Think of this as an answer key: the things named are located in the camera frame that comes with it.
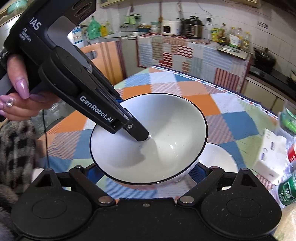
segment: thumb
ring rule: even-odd
[[[28,75],[25,63],[20,55],[13,54],[7,60],[8,77],[19,95],[23,99],[30,97]]]

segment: triangular hole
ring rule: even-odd
[[[241,185],[242,186],[249,186],[249,187],[257,187],[257,185],[255,184],[253,179],[248,174],[243,175]]]
[[[42,179],[36,185],[37,188],[50,187],[52,185],[51,178],[49,174],[45,174]]]

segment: hand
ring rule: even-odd
[[[28,120],[32,116],[37,116],[40,110],[52,107],[59,98],[51,92],[40,92],[31,94],[28,88],[28,75],[25,63],[21,56],[11,55],[7,60],[8,77],[17,91],[9,95],[0,96],[0,115],[12,121]]]

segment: cutting board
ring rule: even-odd
[[[225,51],[222,48],[228,48],[228,49],[237,50],[238,53],[237,52]],[[240,58],[242,60],[246,60],[247,57],[248,57],[248,54],[249,54],[249,53],[246,53],[244,51],[241,51],[239,49],[236,49],[236,48],[233,48],[233,47],[230,47],[230,46],[227,46],[227,45],[221,46],[220,48],[218,48],[218,51],[223,52],[223,53],[226,53],[226,54],[229,54],[229,55],[234,56],[234,57],[237,57],[237,58]]]

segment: patchwork cloth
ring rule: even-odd
[[[273,131],[277,122],[275,115],[257,103],[206,81],[157,66],[127,78],[118,83],[115,89],[123,99],[146,93],[170,93],[192,101],[207,119],[208,142],[227,150],[238,168],[252,166],[264,129]],[[93,121],[75,111],[48,132],[50,167],[55,172],[66,172],[75,165],[86,167],[93,163],[89,139],[94,126]],[[258,178],[266,188],[272,188],[267,180],[259,175]],[[104,176],[97,185],[115,199],[177,199],[194,187],[195,182],[187,175],[175,184],[157,190],[140,191],[124,187]]]
[[[208,39],[148,33],[137,37],[139,67],[159,65],[240,92],[250,57],[244,61],[217,51]]]

